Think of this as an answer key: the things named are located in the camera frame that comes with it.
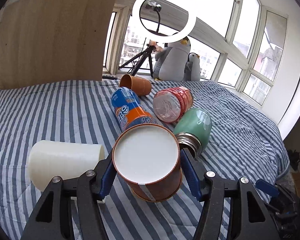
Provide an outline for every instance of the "silver bolt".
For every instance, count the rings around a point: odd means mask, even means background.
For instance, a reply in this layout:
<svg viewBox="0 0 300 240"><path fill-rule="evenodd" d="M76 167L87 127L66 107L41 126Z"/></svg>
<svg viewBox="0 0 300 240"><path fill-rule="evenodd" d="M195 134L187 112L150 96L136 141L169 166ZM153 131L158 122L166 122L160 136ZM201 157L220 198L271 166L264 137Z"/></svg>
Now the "silver bolt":
<svg viewBox="0 0 300 240"><path fill-rule="evenodd" d="M244 184L247 184L249 182L249 180L246 177L242 177L240 180Z"/></svg>
<svg viewBox="0 0 300 240"><path fill-rule="evenodd" d="M88 177L93 176L93 175L94 175L94 170L88 170L88 171L86 172L86 175L87 175Z"/></svg>
<svg viewBox="0 0 300 240"><path fill-rule="evenodd" d="M207 171L207 176L213 178L216 174L213 171Z"/></svg>
<svg viewBox="0 0 300 240"><path fill-rule="evenodd" d="M61 180L61 178L60 178L59 176L55 176L55 177L52 178L52 182L53 182L53 183L57 183L57 182L59 182L60 180Z"/></svg>

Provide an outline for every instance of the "green bottle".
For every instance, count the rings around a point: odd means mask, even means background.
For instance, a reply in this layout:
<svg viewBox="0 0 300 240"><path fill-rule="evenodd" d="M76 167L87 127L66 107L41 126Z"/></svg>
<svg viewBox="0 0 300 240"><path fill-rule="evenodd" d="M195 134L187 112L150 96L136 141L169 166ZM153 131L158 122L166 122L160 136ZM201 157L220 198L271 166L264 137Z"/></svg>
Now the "green bottle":
<svg viewBox="0 0 300 240"><path fill-rule="evenodd" d="M208 145L212 128L211 117L200 108L189 109L173 130L180 148L186 146L196 158Z"/></svg>

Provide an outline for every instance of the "striped blanket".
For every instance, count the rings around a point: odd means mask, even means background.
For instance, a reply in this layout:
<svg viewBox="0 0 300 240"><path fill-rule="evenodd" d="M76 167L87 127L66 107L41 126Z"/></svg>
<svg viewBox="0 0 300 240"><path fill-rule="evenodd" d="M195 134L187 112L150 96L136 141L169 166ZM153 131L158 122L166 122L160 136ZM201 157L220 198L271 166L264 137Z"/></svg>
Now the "striped blanket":
<svg viewBox="0 0 300 240"><path fill-rule="evenodd" d="M289 160L277 126L213 81L153 82L151 94L141 97L141 103L153 114L155 93L180 85L191 89L194 106L206 109L212 118L210 141L201 155L207 170L223 178L245 176L253 183L262 178L272 184L285 173ZM27 173L31 147L40 140L55 140L103 144L109 153L121 133L109 100L118 87L117 81L67 81L0 90L0 225L12 240L20 239L41 195ZM117 176L99 207L109 239L189 240L202 205L185 179L169 200L147 203ZM226 199L220 239L226 239L229 208ZM72 213L75 238L81 239L75 201Z"/></svg>

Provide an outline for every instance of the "penguin plush toy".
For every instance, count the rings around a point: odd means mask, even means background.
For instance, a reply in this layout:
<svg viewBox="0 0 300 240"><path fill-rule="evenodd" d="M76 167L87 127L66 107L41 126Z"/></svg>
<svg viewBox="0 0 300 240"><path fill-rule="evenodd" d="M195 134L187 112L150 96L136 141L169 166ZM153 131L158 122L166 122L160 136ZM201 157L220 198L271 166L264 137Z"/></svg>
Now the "penguin plush toy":
<svg viewBox="0 0 300 240"><path fill-rule="evenodd" d="M200 56L196 53L190 53L182 81L200 81L200 76Z"/></svg>
<svg viewBox="0 0 300 240"><path fill-rule="evenodd" d="M182 81L190 49L188 37L168 43L163 51L154 56L153 77L164 81Z"/></svg>

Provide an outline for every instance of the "tripod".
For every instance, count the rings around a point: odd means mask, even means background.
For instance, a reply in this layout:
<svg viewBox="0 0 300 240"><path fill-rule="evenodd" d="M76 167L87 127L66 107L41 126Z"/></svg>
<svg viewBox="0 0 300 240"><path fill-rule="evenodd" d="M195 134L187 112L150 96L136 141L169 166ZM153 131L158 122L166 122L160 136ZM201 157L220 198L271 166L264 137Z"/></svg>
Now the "tripod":
<svg viewBox="0 0 300 240"><path fill-rule="evenodd" d="M138 59L139 57L141 57L141 59L138 61L138 63L136 65L134 65L132 67L132 69L131 69L131 76L135 76L136 73L138 72L138 70L141 68L142 64L148 58L149 59L149 66L150 66L150 75L151 75L151 77L153 77L153 68L152 68L151 53L155 50L155 46L153 46L153 45L149 46L148 44L147 44L147 46L148 46L148 48L146 48L144 51L138 53L133 58L129 59L126 63L124 63L121 66L119 66L119 69L124 68L125 66L127 66L130 63L133 64L133 62L136 59Z"/></svg>

